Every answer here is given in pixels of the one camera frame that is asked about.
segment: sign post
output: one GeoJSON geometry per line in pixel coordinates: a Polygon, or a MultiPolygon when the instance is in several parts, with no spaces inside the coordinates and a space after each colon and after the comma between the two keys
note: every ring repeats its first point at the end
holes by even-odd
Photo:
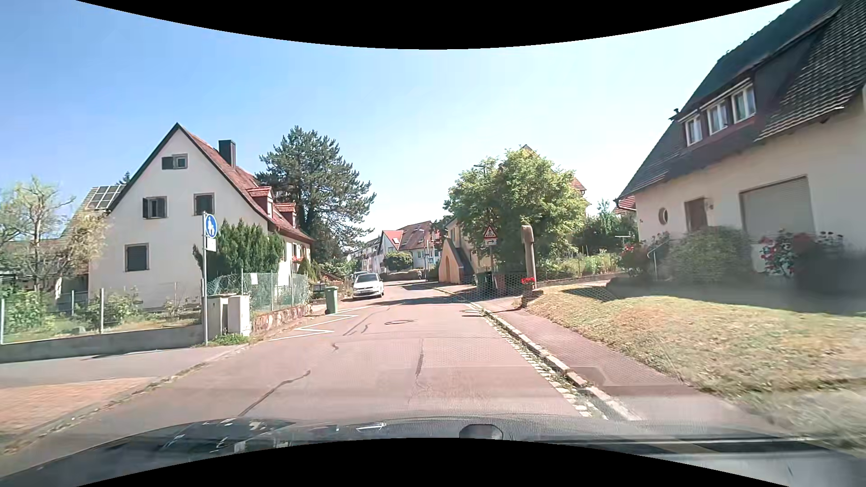
{"type": "Polygon", "coordinates": [[[490,279],[493,280],[493,289],[496,289],[496,278],[493,275],[493,246],[498,243],[496,238],[496,229],[493,225],[488,225],[484,230],[484,244],[490,249],[490,279]]]}
{"type": "Polygon", "coordinates": [[[202,212],[202,325],[204,325],[204,345],[208,344],[208,250],[217,249],[217,219],[210,213],[202,212]]]}

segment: chimney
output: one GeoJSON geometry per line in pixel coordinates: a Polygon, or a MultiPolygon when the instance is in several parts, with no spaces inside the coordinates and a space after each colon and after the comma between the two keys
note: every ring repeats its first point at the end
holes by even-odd
{"type": "Polygon", "coordinates": [[[223,156],[223,159],[225,159],[225,161],[229,163],[229,166],[237,166],[237,158],[235,156],[235,141],[220,140],[219,155],[223,156]]]}

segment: dry grass lawn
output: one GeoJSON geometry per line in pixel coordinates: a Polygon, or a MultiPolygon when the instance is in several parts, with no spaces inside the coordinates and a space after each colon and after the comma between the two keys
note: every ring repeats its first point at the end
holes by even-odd
{"type": "Polygon", "coordinates": [[[557,286],[529,311],[777,421],[838,426],[837,413],[859,409],[856,423],[866,426],[866,399],[855,392],[866,386],[866,318],[613,297],[604,288],[557,286]]]}

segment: dormer window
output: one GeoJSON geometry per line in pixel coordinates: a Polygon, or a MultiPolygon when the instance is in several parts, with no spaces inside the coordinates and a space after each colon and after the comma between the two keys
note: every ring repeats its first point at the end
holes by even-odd
{"type": "Polygon", "coordinates": [[[700,142],[703,139],[703,134],[701,133],[701,116],[695,115],[694,117],[686,120],[686,144],[691,146],[694,143],[700,142]]]}
{"type": "Polygon", "coordinates": [[[752,85],[734,93],[731,100],[734,101],[734,123],[755,115],[755,92],[752,85]]]}
{"type": "Polygon", "coordinates": [[[707,109],[707,123],[710,135],[727,127],[727,98],[707,109]]]}

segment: green trash bin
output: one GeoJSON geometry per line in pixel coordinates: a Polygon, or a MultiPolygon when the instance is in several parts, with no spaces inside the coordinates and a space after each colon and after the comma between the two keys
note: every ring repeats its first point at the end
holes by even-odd
{"type": "Polygon", "coordinates": [[[337,286],[325,287],[325,314],[333,315],[337,312],[337,286]]]}

